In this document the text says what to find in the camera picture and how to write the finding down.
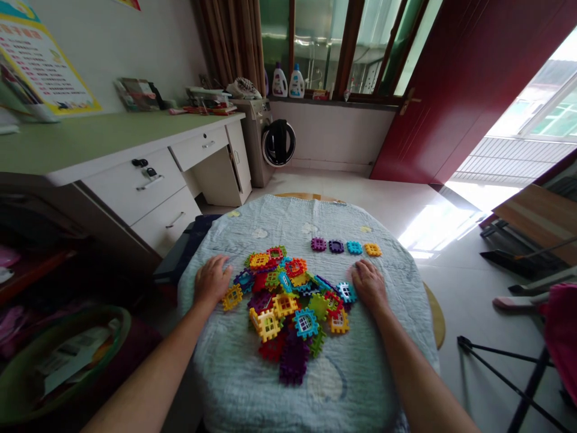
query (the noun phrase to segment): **curtain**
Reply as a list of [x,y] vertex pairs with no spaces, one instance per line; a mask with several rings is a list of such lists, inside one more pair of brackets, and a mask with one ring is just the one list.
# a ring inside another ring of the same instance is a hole
[[216,78],[226,87],[248,78],[264,96],[263,42],[258,0],[201,0]]

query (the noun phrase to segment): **white wall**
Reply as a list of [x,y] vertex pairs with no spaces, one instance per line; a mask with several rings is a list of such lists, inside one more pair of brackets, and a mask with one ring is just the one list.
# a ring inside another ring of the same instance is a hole
[[164,99],[183,99],[207,67],[190,0],[29,0],[104,112],[124,111],[119,77],[154,82]]
[[295,130],[293,167],[368,175],[395,116],[392,111],[274,101],[274,119]]

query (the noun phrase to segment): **light blue quilted cloth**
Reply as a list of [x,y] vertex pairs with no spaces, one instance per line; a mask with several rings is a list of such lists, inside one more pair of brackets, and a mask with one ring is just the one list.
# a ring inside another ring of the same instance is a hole
[[[315,252],[313,236],[374,242],[383,255]],[[224,215],[213,223],[182,275],[180,314],[190,309],[195,274],[209,257],[230,256],[237,274],[253,251],[276,245],[284,245],[290,257],[305,259],[309,270],[331,283],[351,281],[351,266],[360,258],[371,260],[385,276],[394,313],[438,371],[429,302],[413,258],[376,219],[351,204],[265,195]],[[329,333],[322,354],[308,362],[303,384],[287,387],[279,383],[278,365],[257,352],[260,339],[248,328],[250,294],[245,297],[226,313],[217,306],[192,360],[210,432],[404,430],[379,334],[360,302],[350,312],[350,331]]]

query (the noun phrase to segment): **door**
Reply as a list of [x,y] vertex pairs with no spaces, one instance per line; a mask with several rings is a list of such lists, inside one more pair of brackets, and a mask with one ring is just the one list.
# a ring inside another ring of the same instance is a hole
[[572,0],[444,0],[370,178],[446,182],[576,25]]

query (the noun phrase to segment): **door handle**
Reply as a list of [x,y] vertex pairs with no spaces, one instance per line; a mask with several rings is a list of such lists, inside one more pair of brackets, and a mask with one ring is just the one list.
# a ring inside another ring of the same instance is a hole
[[170,224],[170,226],[166,226],[166,228],[167,228],[167,229],[173,228],[174,225],[176,224],[176,222],[177,222],[180,218],[182,218],[183,216],[185,216],[185,215],[186,215],[185,212],[181,212],[180,215],[176,217],[176,220],[174,220],[174,221],[172,222],[172,224]]
[[156,179],[154,179],[152,182],[148,182],[146,185],[144,186],[139,186],[136,188],[137,191],[144,191],[145,189],[149,189],[151,186],[156,185],[157,183],[161,182],[164,180],[164,176],[160,175],[158,176]]
[[407,92],[407,96],[405,97],[403,104],[401,105],[401,110],[398,112],[399,115],[405,114],[405,112],[407,111],[407,107],[409,106],[409,104],[411,102],[421,102],[422,101],[422,99],[413,98],[414,93],[415,93],[415,88],[411,87],[409,89],[409,91]]

